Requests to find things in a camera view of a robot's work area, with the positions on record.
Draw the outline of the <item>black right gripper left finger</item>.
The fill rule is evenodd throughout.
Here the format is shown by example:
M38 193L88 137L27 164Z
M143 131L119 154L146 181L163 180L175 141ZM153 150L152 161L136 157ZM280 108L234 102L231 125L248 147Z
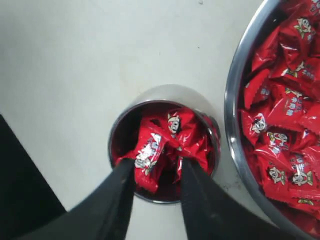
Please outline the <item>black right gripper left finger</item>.
M123 159L85 200L22 240L124 240L135 191L134 161Z

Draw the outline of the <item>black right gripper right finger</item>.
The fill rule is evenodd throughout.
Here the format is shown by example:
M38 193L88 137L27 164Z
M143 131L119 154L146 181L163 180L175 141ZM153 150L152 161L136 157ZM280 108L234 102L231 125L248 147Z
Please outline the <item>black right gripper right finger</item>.
M189 240L293 240L236 202L191 158L181 169L181 210Z

